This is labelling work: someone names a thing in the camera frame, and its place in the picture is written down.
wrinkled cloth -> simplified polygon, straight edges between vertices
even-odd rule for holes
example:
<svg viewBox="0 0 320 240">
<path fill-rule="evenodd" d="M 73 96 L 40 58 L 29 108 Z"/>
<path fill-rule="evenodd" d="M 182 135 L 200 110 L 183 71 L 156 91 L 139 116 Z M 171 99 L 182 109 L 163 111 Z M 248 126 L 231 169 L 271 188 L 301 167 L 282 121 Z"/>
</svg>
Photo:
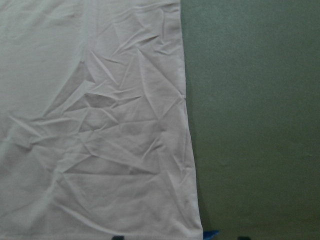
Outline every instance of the wrinkled cloth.
<svg viewBox="0 0 320 240">
<path fill-rule="evenodd" d="M 0 1 L 0 240 L 200 240 L 179 0 Z"/>
</svg>

green wall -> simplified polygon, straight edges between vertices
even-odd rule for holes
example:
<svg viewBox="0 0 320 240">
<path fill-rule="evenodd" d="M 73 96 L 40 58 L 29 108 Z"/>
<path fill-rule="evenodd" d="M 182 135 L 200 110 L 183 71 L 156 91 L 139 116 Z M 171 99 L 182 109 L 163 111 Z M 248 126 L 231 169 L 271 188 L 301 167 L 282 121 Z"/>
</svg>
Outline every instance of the green wall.
<svg viewBox="0 0 320 240">
<path fill-rule="evenodd" d="M 205 230 L 320 239 L 320 1 L 181 0 Z"/>
</svg>

blue object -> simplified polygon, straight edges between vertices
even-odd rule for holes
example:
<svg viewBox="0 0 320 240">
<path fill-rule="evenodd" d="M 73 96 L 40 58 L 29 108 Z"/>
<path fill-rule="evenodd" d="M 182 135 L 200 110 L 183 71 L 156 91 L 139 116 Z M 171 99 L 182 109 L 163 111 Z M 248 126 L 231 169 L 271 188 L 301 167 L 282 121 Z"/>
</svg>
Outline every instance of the blue object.
<svg viewBox="0 0 320 240">
<path fill-rule="evenodd" d="M 203 232 L 203 240 L 211 240 L 218 233 L 219 233 L 219 231 L 204 231 Z"/>
</svg>

white fabric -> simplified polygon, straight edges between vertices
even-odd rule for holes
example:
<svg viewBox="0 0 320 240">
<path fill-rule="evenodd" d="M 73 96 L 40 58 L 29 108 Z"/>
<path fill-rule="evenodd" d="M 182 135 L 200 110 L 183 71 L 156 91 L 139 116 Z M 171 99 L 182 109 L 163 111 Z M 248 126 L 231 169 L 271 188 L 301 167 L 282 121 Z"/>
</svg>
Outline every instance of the white fabric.
<svg viewBox="0 0 320 240">
<path fill-rule="evenodd" d="M 0 1 L 0 240 L 200 240 L 179 0 Z"/>
</svg>

green backdrop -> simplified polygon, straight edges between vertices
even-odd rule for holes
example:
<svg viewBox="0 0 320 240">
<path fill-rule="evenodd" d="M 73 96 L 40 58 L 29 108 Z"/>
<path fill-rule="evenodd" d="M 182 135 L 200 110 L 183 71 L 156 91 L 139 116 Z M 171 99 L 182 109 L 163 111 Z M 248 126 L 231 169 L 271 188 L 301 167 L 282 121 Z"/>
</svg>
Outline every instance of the green backdrop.
<svg viewBox="0 0 320 240">
<path fill-rule="evenodd" d="M 181 0 L 205 230 L 320 239 L 320 1 Z"/>
</svg>

